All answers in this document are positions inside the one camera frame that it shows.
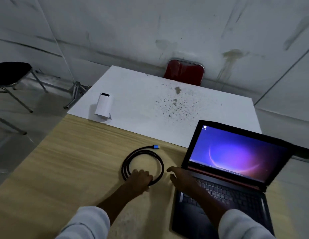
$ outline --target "laptop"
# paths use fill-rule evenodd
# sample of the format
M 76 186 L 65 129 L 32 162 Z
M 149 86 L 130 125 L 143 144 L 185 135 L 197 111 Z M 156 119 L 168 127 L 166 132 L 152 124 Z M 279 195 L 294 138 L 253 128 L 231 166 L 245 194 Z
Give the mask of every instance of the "laptop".
M 200 120 L 182 168 L 229 208 L 239 209 L 273 235 L 267 187 L 294 153 L 294 145 L 244 129 Z M 219 238 L 200 205 L 176 191 L 172 230 L 187 238 Z

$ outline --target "laptop keyboard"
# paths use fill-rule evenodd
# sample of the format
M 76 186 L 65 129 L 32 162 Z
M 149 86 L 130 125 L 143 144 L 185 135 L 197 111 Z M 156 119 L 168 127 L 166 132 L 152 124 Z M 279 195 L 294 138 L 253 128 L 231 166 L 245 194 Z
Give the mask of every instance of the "laptop keyboard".
M 263 221 L 260 200 L 257 197 L 199 178 L 195 179 L 201 187 L 205 188 L 218 201 L 228 205 L 231 209 L 243 211 L 257 222 L 261 223 Z M 183 202 L 200 207 L 194 199 L 186 194 L 183 194 Z

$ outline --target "laptop screen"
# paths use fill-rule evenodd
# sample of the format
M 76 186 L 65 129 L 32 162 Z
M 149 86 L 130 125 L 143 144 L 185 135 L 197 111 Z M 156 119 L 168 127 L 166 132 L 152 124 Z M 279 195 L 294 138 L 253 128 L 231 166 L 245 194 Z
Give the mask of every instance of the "laptop screen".
M 204 125 L 189 160 L 265 182 L 286 152 L 275 144 Z

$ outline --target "black chair seat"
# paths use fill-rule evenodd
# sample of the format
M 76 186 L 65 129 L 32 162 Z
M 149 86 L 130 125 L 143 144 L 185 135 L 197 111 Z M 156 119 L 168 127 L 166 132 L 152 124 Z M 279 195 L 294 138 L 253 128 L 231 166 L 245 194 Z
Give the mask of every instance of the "black chair seat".
M 0 63 L 0 86 L 15 84 L 28 74 L 32 67 L 28 63 L 3 62 Z

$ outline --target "white sleeve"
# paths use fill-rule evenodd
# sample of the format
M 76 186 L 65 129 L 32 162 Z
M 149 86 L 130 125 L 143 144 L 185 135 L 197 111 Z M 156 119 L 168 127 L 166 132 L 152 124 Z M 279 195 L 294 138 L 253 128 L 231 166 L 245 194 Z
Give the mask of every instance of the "white sleeve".
M 80 207 L 56 239 L 106 239 L 109 229 L 110 220 L 103 209 Z
M 239 210 L 228 210 L 219 223 L 220 239 L 275 239 L 261 224 Z

